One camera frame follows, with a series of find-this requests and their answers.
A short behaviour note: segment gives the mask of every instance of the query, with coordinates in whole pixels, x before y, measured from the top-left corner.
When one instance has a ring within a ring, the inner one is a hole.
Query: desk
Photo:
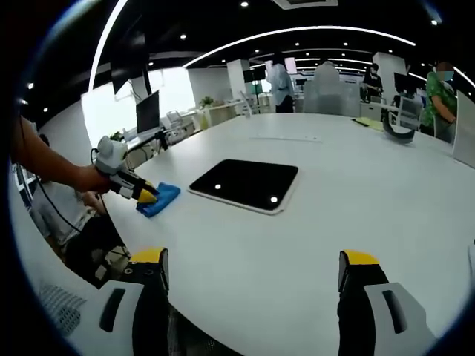
[[[361,102],[361,117],[367,117],[375,121],[381,121],[382,109],[399,112],[399,108],[379,102]]]
[[[315,135],[318,142],[256,139]],[[222,159],[300,168],[276,216],[190,194]],[[105,202],[131,253],[169,249],[171,304],[243,355],[338,354],[338,254],[365,251],[424,307],[438,337],[470,291],[475,170],[451,146],[416,132],[397,145],[343,116],[238,117],[147,161],[137,173],[182,194],[147,219],[132,200]]]

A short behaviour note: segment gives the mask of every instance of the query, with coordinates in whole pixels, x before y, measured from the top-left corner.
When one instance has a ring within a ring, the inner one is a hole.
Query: computer monitor
[[[137,104],[136,112],[138,134],[153,128],[158,128],[160,126],[158,91]]]
[[[245,70],[243,75],[245,83],[264,80],[266,78],[266,69],[264,67],[257,67],[253,70]]]

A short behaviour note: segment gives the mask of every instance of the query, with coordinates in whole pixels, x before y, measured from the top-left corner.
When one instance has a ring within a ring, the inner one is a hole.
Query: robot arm
[[[127,145],[104,136],[97,145],[96,169],[109,177],[111,190],[137,202],[157,202],[157,189],[125,166]]]

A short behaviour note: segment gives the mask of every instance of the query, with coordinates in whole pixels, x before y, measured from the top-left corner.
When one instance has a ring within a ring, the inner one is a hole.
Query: curved led light strip
[[[283,54],[288,54],[288,53],[294,53],[294,52],[311,52],[311,51],[316,51],[316,50],[328,50],[332,52],[357,52],[357,53],[364,53],[364,54],[370,54],[372,55],[373,53],[367,51],[367,50],[351,50],[348,48],[304,48],[304,49],[299,49],[299,50],[284,50],[282,51]],[[266,53],[266,54],[261,54],[259,56],[254,56],[249,59],[260,59],[263,57],[268,57],[272,56],[274,53]]]
[[[371,62],[357,61],[356,59],[343,59],[343,58],[328,58],[329,61],[334,62],[352,62],[352,63],[361,63],[362,65],[371,65]]]
[[[340,69],[340,70],[354,70],[355,72],[365,72],[364,69],[357,69],[357,68],[337,67],[336,69]]]
[[[94,54],[94,60],[92,61],[92,68],[91,68],[91,76],[89,77],[89,87],[88,91],[91,92],[94,89],[94,80],[96,78],[97,67],[99,66],[99,60],[101,59],[102,51],[104,50],[105,41],[109,37],[109,33],[112,30],[112,26],[114,26],[114,22],[119,17],[120,12],[124,8],[127,0],[119,0],[116,3],[116,6],[111,12],[109,19],[105,23],[104,30],[102,31],[101,38],[99,39],[99,43],[97,44],[96,52]]]
[[[379,35],[383,37],[387,37],[389,39],[395,39],[396,41],[404,42],[408,45],[415,46],[416,44],[414,42],[408,41],[406,39],[402,39],[401,37],[390,35],[389,33],[384,33],[384,32],[379,32],[379,31],[374,31],[374,30],[368,30],[366,28],[360,28],[360,27],[348,27],[348,26],[306,26],[306,27],[292,27],[292,28],[284,28],[282,30],[276,30],[276,31],[270,31],[270,32],[265,32],[265,33],[259,33],[258,35],[253,35],[250,37],[246,37],[245,39],[239,39],[237,41],[225,44],[224,46],[221,46],[219,48],[216,48],[215,50],[210,50],[208,53],[203,54],[202,56],[199,56],[192,61],[186,63],[183,68],[187,68],[190,65],[193,65],[194,63],[200,61],[201,59],[204,59],[212,54],[215,54],[217,52],[220,52],[221,50],[225,50],[226,48],[230,48],[232,46],[251,41],[253,39],[260,39],[262,37],[267,37],[271,35],[278,35],[280,33],[288,33],[288,32],[295,32],[295,31],[305,31],[305,30],[348,30],[348,31],[356,31],[356,32],[365,32],[365,33],[372,33],[373,35]]]
[[[303,62],[303,61],[319,61],[319,60],[320,60],[319,58],[299,58],[299,59],[296,59],[295,61]]]
[[[413,76],[413,77],[417,78],[417,79],[421,79],[421,80],[423,80],[424,82],[427,81],[426,78],[423,78],[423,77],[421,77],[421,76],[418,76],[417,74],[414,74],[414,73],[408,73],[408,74],[409,74],[410,76]]]

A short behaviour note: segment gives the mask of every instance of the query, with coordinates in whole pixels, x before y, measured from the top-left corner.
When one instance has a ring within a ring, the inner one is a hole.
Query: human arm
[[[448,110],[448,108],[444,105],[440,96],[432,96],[430,100],[432,100],[432,103],[436,107],[440,116],[442,116],[446,121],[452,123],[456,120],[455,115],[453,115],[451,111]]]
[[[21,117],[13,128],[12,161],[19,162],[42,179],[69,185],[77,191],[108,190],[109,181],[94,166],[80,167],[51,150]]]
[[[92,207],[101,215],[106,215],[105,206],[102,202],[96,198],[93,192],[86,191],[81,194],[81,200],[84,202],[84,205]]]

